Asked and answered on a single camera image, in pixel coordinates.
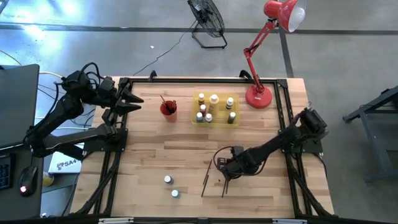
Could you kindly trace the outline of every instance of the orange cup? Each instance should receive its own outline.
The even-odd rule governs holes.
[[[167,100],[166,104],[169,108],[172,108],[173,101]],[[162,103],[160,105],[160,112],[162,112],[164,118],[166,118],[166,120],[168,122],[176,122],[176,120],[177,120],[177,104],[175,105],[174,113],[170,114],[169,111],[167,110],[166,106],[164,105],[164,103]]]

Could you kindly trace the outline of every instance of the small bottle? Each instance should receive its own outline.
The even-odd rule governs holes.
[[[165,182],[166,184],[173,184],[173,183],[174,183],[174,180],[173,180],[173,178],[172,178],[171,176],[166,175],[166,176],[164,177],[164,182]]]
[[[200,105],[200,112],[203,116],[206,116],[206,105]]]
[[[198,103],[199,103],[199,105],[202,105],[205,103],[205,95],[203,93],[199,93]]]
[[[232,124],[235,120],[236,113],[235,112],[230,112],[229,117],[228,117],[228,124]]]
[[[173,190],[172,191],[172,197],[173,198],[179,198],[180,197],[180,192],[178,190]]]
[[[233,103],[234,103],[234,98],[229,97],[228,100],[226,101],[226,106],[225,106],[226,109],[227,109],[227,110],[232,109]]]
[[[202,122],[203,121],[203,114],[201,112],[197,113],[197,122]]]
[[[213,116],[211,114],[206,114],[206,123],[211,123]]]
[[[216,94],[213,94],[209,101],[210,101],[210,105],[209,105],[209,113],[211,114],[216,114],[217,113],[217,103],[219,102],[219,98]]]

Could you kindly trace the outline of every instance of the lamp base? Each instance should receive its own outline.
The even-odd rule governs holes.
[[[256,91],[256,86],[251,86],[246,92],[246,102],[257,109],[266,108],[272,101],[271,91],[264,86],[264,91],[259,93]]]

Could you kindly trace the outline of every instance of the fan stand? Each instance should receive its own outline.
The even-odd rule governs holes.
[[[225,43],[224,46],[210,46],[210,47],[207,47],[207,46],[204,46],[203,44],[201,44],[201,42],[197,39],[197,37],[195,37],[195,34],[194,34],[197,31],[197,29],[198,29],[198,25],[199,25],[199,22],[197,22],[197,25],[195,26],[195,28],[193,28],[192,38],[194,38],[195,41],[198,42],[198,44],[200,45],[201,48],[204,48],[204,49],[219,49],[219,48],[224,49],[227,46],[228,43],[226,42],[226,39],[225,39],[223,34],[221,35],[221,37],[224,40],[224,43]]]

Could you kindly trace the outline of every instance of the keyboard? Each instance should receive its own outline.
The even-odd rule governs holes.
[[[12,187],[15,154],[0,154],[0,190]]]

